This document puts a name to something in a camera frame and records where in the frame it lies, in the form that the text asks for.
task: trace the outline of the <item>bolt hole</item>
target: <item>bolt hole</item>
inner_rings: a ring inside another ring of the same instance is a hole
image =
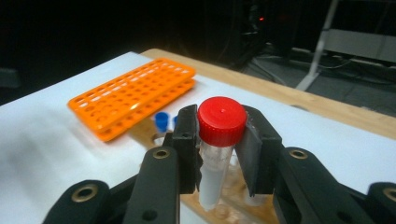
[[[92,194],[92,189],[84,189],[78,193],[78,197],[87,197]]]
[[[345,223],[353,223],[352,217],[344,212],[337,212],[338,218],[340,218]]]
[[[166,149],[160,149],[154,152],[155,159],[165,159],[168,156],[169,156],[169,151]]]
[[[392,201],[396,202],[396,189],[386,188],[383,190],[385,196],[387,196]]]
[[[308,158],[308,155],[306,155],[305,152],[297,149],[290,151],[289,154],[298,160],[305,160],[306,158]]]
[[[72,201],[75,203],[84,203],[93,198],[98,192],[98,187],[94,184],[88,184],[76,189],[72,195]]]

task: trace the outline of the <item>dark background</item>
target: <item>dark background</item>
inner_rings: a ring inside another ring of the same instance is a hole
[[[128,51],[159,48],[238,69],[273,43],[314,50],[330,0],[0,1],[0,105]],[[333,27],[396,35],[395,4],[342,1]]]

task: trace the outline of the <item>white table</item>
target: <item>white table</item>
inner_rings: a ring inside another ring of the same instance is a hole
[[[136,175],[146,149],[124,134],[98,140],[67,108],[69,99],[149,62],[132,52],[42,91],[0,106],[0,223],[40,223],[61,194],[85,179],[112,188]],[[196,86],[163,110],[173,116],[186,105],[224,95],[260,109],[285,147],[310,150],[335,178],[366,193],[374,182],[396,183],[396,141],[250,91],[195,76]],[[182,206],[182,223],[202,220]]]

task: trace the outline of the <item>wooden table edge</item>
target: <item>wooden table edge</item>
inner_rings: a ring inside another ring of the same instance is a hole
[[[298,91],[257,77],[244,75],[210,63],[200,62],[162,49],[141,53],[151,59],[168,58],[196,69],[196,73],[251,91],[286,105],[296,105],[324,118],[337,120],[365,131],[396,139],[396,118],[340,103],[309,92]]]

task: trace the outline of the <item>cable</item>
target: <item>cable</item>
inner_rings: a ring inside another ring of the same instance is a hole
[[[250,68],[251,70],[253,70],[253,71],[259,73],[259,75],[260,75],[259,78],[264,78],[265,80],[272,81],[272,82],[274,82],[274,83],[276,83],[276,84],[280,84],[280,83],[276,82],[276,80],[275,80],[273,77],[271,77],[269,74],[264,74],[264,73],[262,72],[262,70],[259,70],[260,68],[258,68],[258,66],[257,66],[256,64],[249,63],[249,64],[247,65],[247,67]]]
[[[259,59],[281,59],[282,57],[280,57],[280,56],[275,56],[275,55],[266,55],[266,56],[263,56],[263,57],[258,56],[258,57],[256,57],[256,58],[254,58],[253,60],[256,60],[257,58],[259,58]],[[357,74],[357,75],[355,75],[355,76],[350,76],[350,75],[347,75],[347,74],[345,74],[345,73],[333,71],[333,70],[336,70],[336,69],[345,67],[345,66],[348,65],[348,64],[352,64],[352,65],[355,65],[356,68],[360,69],[363,73],[368,74],[368,75],[371,75],[371,76],[374,76],[374,77],[378,77],[378,75],[376,75],[376,74],[374,74],[374,73],[372,73],[372,72],[370,72],[370,71],[368,71],[368,70],[365,70],[359,63],[356,63],[356,62],[352,61],[354,58],[356,58],[356,56],[352,57],[351,59],[348,59],[345,63],[339,64],[339,65],[336,65],[336,66],[333,66],[333,67],[324,66],[324,65],[321,64],[321,65],[319,66],[319,68],[322,68],[322,69],[325,69],[325,70],[329,70],[329,71],[332,71],[332,72],[334,73],[334,76],[329,75],[329,74],[321,74],[321,76],[323,76],[323,77],[333,77],[333,78],[342,78],[342,79],[347,79],[347,80],[358,80],[358,81],[360,81],[360,82],[370,83],[370,84],[375,84],[375,85],[396,85],[396,84],[393,83],[393,82],[381,82],[381,81],[372,81],[372,80],[368,80],[367,78],[364,78],[364,77],[363,77],[362,75],[360,75],[360,74]],[[311,64],[311,63],[301,62],[301,61],[297,61],[297,60],[289,60],[289,61],[290,61],[290,62],[293,62],[293,63]],[[269,71],[266,70],[265,68],[260,67],[260,69],[261,69],[261,70],[264,70],[264,71],[265,71],[266,73],[268,73],[270,76],[276,77],[275,74],[269,72]]]
[[[286,84],[286,82],[281,77],[277,76],[276,74],[274,74],[273,72],[269,71],[265,67],[259,65],[258,61],[255,58],[253,58],[251,64],[255,65],[256,67],[258,67],[259,69],[264,71],[275,83],[281,84],[283,86],[288,86],[288,84]]]
[[[375,27],[375,34],[379,33],[379,29],[382,27],[382,24],[384,23],[384,19],[387,17],[387,14],[389,12],[389,8],[390,8],[390,2],[387,3],[387,5],[385,6],[385,9],[384,9],[384,13],[382,13],[381,18],[379,18],[378,25]],[[385,46],[385,39],[386,39],[386,36],[383,35],[382,38],[381,38],[380,45],[378,47],[379,50],[376,52],[376,55],[375,55],[376,58],[379,58],[380,52],[382,52],[382,50],[383,50],[383,48]]]
[[[235,27],[235,21],[236,21],[236,0],[233,0],[233,17],[232,17],[232,21],[231,21],[230,34],[228,36],[227,42],[224,45],[222,52],[219,54],[218,58],[216,59],[216,62],[218,62],[222,58],[223,54],[225,53],[227,48],[230,46],[233,28]]]
[[[394,3],[394,0],[348,0],[348,2]]]

